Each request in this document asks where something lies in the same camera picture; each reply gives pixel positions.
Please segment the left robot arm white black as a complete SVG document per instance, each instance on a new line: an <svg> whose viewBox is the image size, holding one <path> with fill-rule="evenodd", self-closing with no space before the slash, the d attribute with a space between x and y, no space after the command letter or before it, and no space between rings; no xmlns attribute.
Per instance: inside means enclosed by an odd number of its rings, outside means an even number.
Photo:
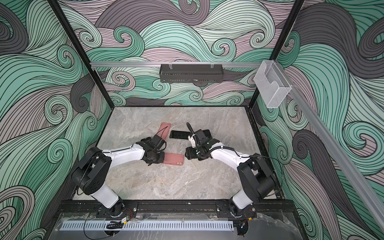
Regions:
<svg viewBox="0 0 384 240"><path fill-rule="evenodd" d="M106 184L109 170L133 161L144 161L148 165L163 163L166 147L166 141L158 135L114 150L93 147L75 164L70 176L85 195L91 196L106 209L118 212L111 214L117 216L123 211L123 202Z"/></svg>

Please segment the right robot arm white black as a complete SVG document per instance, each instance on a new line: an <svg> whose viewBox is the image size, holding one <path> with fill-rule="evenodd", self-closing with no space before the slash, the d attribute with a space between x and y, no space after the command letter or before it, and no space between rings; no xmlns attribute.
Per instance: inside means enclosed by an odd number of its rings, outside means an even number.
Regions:
<svg viewBox="0 0 384 240"><path fill-rule="evenodd" d="M247 155L225 146L222 142L205 135L203 130L190 131L185 157L199 161L212 158L223 162L237 171L241 190L230 198L230 208L234 215L252 204L257 204L277 186L276 177L264 156Z"/></svg>

